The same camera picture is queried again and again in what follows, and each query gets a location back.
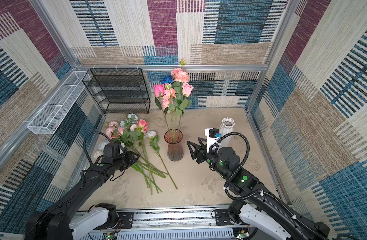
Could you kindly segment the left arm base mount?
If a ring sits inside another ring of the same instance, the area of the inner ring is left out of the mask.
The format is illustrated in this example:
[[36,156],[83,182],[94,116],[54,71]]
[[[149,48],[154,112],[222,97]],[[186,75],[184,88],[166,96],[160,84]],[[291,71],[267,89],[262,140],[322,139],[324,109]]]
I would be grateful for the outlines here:
[[90,208],[92,212],[95,208],[104,208],[108,210],[108,218],[106,222],[95,228],[95,230],[122,230],[131,229],[133,224],[134,212],[118,212],[113,204],[100,203]]

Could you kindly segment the pink rose stem with bud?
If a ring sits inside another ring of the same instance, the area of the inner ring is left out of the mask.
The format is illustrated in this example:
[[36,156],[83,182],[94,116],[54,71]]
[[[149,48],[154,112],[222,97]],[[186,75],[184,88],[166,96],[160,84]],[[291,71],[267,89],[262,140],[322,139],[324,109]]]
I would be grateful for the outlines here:
[[189,74],[184,69],[186,60],[181,59],[179,64],[180,64],[180,67],[174,68],[170,73],[172,77],[172,84],[174,87],[179,87],[184,83],[189,83]]

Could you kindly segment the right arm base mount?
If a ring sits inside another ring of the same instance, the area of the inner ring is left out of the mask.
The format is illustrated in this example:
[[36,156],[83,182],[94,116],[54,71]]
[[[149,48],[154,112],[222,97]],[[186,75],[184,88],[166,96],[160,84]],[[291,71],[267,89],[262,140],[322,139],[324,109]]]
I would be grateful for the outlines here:
[[239,217],[239,214],[245,205],[245,201],[233,201],[227,209],[213,210],[211,216],[215,219],[217,226],[241,225],[243,221]]

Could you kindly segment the red ribbed glass vase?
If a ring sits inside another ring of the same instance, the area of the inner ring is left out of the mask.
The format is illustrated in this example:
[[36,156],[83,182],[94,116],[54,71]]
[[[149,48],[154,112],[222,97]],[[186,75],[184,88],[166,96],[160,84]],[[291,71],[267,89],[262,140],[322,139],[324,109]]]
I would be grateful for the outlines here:
[[183,158],[184,151],[181,145],[183,133],[180,130],[168,130],[164,135],[164,140],[168,144],[167,156],[173,162],[178,162]]

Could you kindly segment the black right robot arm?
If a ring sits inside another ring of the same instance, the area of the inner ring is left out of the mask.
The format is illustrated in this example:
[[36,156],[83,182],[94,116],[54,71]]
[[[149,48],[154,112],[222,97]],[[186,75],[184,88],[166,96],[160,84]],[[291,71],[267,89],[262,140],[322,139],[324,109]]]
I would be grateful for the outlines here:
[[206,163],[223,179],[231,177],[228,189],[233,201],[228,208],[228,217],[233,224],[248,224],[276,240],[326,240],[329,227],[322,222],[313,222],[297,213],[270,192],[252,173],[241,168],[231,176],[240,164],[240,157],[230,147],[217,152],[208,152],[203,143],[187,142],[192,159],[198,164]]

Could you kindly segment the pink double rose stem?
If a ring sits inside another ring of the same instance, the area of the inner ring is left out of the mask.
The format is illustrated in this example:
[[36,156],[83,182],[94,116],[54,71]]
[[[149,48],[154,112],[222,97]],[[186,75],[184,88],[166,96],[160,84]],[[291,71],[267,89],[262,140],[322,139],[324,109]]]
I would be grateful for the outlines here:
[[173,131],[176,129],[175,122],[174,122],[174,114],[175,114],[176,107],[173,104],[173,100],[176,98],[176,91],[170,84],[164,84],[163,86],[164,86],[164,91],[162,95],[162,99],[163,99],[162,108],[165,112],[170,113],[170,120],[171,120],[170,128]]

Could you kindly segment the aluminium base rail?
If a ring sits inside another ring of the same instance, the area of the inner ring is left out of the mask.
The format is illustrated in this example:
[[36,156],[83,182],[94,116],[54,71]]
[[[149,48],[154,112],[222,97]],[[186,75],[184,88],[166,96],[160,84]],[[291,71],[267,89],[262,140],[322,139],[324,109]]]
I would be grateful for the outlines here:
[[97,227],[82,240],[253,240],[257,228],[234,225],[228,205],[118,209],[119,224]]

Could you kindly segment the pink single rose stem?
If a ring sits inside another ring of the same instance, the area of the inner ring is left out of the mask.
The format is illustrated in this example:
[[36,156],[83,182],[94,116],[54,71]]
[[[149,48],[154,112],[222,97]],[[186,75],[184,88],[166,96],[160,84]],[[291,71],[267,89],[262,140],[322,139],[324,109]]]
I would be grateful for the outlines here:
[[174,87],[174,89],[176,90],[176,114],[179,117],[178,120],[178,129],[180,129],[180,125],[181,125],[181,118],[185,112],[185,109],[192,103],[192,100],[189,99],[189,97],[191,96],[191,93],[194,89],[194,87],[192,85],[190,85],[189,83],[181,83],[181,82],[176,82],[177,84],[179,83],[179,86],[177,85],[176,87]]

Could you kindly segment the pile of artificial flowers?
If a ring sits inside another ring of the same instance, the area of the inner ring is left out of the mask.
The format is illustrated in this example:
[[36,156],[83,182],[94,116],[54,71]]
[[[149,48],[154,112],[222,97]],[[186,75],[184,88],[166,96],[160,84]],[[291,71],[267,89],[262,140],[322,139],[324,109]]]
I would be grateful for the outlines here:
[[119,143],[124,146],[127,151],[132,151],[140,155],[138,161],[131,167],[138,173],[142,174],[146,186],[150,189],[151,193],[153,193],[154,190],[158,194],[162,193],[162,190],[156,184],[154,177],[157,176],[165,179],[169,176],[166,174],[165,169],[158,169],[149,159],[147,151],[149,139],[147,138],[146,133],[152,130],[148,128],[148,122],[144,119],[138,118],[136,114],[129,114],[120,122],[111,121],[105,123],[104,127],[105,135],[109,137],[113,143]]

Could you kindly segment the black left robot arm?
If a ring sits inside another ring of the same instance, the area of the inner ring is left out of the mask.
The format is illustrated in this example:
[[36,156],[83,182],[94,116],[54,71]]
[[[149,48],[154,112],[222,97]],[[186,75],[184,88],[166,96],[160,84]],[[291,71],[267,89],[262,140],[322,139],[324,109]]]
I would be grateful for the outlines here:
[[26,240],[72,240],[69,228],[72,217],[86,200],[116,171],[124,173],[135,164],[139,155],[121,144],[108,144],[104,153],[87,170],[81,172],[79,182],[59,201],[43,212],[34,212],[27,222]]

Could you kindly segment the white ribbed ceramic vase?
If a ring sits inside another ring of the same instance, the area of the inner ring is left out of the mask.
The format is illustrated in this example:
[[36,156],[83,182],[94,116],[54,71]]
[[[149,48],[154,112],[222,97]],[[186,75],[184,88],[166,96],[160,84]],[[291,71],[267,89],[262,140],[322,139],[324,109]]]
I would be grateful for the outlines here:
[[[235,125],[235,121],[232,118],[224,118],[222,120],[222,123],[220,125],[219,128],[219,133],[224,136],[228,133],[231,133],[234,131],[234,125]],[[222,147],[228,147],[230,140],[232,139],[232,136],[225,138],[222,142],[221,142],[221,146]]]

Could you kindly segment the magenta rose stem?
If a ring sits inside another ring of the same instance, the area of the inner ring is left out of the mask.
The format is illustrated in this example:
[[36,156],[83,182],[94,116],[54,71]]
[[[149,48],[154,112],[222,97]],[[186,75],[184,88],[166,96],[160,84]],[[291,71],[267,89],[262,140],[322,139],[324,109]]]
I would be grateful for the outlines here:
[[154,96],[155,96],[155,104],[162,111],[166,127],[167,127],[168,130],[170,130],[170,127],[168,125],[167,118],[166,118],[167,113],[165,113],[165,110],[162,107],[162,100],[161,99],[163,97],[164,90],[165,90],[164,85],[154,85],[153,86],[153,91],[154,91]]

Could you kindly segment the white rose stem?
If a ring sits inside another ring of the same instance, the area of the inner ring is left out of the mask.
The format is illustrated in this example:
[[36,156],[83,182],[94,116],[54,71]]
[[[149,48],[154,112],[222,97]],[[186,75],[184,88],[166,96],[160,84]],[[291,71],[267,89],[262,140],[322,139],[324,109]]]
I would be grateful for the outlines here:
[[160,146],[159,146],[159,136],[157,134],[156,131],[148,131],[146,133],[146,136],[147,138],[149,139],[149,146],[155,151],[155,153],[157,154],[157,156],[160,158],[164,168],[165,168],[165,171],[166,171],[166,174],[169,176],[170,180],[172,181],[174,187],[176,189],[178,189],[176,183],[174,182],[171,174],[169,173],[164,161],[163,161],[163,158],[162,156],[160,155]]

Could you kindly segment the blue artificial rose stem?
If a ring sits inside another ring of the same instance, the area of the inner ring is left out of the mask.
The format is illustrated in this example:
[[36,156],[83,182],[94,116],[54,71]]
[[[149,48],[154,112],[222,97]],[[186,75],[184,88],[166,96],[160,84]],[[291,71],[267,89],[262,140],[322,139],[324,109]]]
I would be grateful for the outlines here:
[[167,76],[165,78],[163,78],[161,81],[160,81],[161,84],[165,85],[165,84],[172,84],[173,83],[173,78],[172,76]]

